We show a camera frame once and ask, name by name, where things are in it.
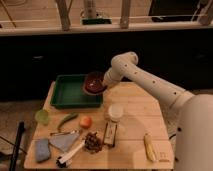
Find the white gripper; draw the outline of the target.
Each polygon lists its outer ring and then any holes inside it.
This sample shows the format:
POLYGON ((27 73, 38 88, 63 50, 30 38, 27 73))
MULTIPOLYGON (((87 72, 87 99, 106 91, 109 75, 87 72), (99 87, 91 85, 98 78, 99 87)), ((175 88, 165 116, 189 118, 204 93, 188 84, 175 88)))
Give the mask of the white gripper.
POLYGON ((114 74, 114 72, 112 70, 108 70, 104 74, 103 84, 107 88, 112 88, 117 84, 117 81, 114 79, 113 74, 114 74))

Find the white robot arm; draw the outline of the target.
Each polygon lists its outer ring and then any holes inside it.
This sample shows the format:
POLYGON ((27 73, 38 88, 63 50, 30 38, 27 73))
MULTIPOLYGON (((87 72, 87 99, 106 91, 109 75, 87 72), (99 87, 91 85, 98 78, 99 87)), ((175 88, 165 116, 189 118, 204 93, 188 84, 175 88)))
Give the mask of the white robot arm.
POLYGON ((137 64, 135 52, 116 55, 103 83, 113 87, 126 77, 179 114, 174 171, 213 171, 213 95, 195 95, 137 64))

